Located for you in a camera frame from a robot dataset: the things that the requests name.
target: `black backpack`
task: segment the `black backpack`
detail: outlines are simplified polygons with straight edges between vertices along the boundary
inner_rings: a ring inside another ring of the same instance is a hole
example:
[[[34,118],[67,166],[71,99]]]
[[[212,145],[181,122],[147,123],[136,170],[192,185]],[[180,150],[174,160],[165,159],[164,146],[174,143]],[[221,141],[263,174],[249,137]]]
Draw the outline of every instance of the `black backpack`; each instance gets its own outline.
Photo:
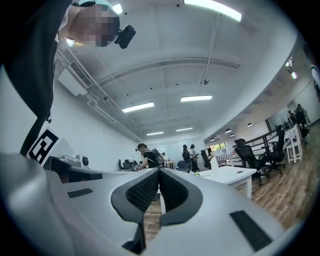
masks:
[[[188,150],[184,150],[182,153],[183,160],[189,160],[190,159],[190,153]]]
[[[164,163],[164,160],[163,160],[161,154],[159,153],[159,151],[156,148],[154,148],[154,149],[152,149],[152,153],[153,153],[153,155],[155,157],[156,162],[159,165],[162,165]]]

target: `air conditioner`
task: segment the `air conditioner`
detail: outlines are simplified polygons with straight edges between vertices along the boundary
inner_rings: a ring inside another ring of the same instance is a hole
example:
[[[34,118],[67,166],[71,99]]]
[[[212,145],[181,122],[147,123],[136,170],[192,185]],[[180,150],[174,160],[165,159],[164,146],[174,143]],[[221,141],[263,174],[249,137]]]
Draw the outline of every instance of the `air conditioner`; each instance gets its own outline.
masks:
[[[58,80],[75,96],[87,94],[87,88],[93,85],[92,80],[75,61],[63,70]]]

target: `speaker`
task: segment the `speaker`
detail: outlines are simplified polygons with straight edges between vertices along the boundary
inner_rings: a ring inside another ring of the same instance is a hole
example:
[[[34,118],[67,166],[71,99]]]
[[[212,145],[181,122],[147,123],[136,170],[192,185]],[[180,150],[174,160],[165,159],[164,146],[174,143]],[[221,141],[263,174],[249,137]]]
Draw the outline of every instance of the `speaker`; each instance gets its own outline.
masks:
[[[77,154],[75,158],[81,162],[81,168],[89,169],[89,160],[86,156]]]

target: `black mesh panel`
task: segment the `black mesh panel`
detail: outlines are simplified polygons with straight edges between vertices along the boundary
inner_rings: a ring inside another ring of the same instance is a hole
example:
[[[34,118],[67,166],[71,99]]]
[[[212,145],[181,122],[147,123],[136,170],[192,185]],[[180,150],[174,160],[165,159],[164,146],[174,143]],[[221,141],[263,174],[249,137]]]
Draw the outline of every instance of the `black mesh panel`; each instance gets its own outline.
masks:
[[[126,199],[144,213],[147,211],[152,199],[158,191],[158,176],[159,171],[134,185],[125,193]]]
[[[166,212],[180,206],[188,198],[188,189],[163,171],[160,172],[159,182]]]

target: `window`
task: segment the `window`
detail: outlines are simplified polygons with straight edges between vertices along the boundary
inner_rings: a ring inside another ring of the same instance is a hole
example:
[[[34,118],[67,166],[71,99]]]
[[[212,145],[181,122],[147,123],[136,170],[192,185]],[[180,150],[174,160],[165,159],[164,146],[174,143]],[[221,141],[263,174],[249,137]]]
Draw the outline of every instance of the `window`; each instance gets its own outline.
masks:
[[[217,150],[223,150],[226,147],[227,147],[227,145],[225,142],[210,146],[212,152],[217,151]]]

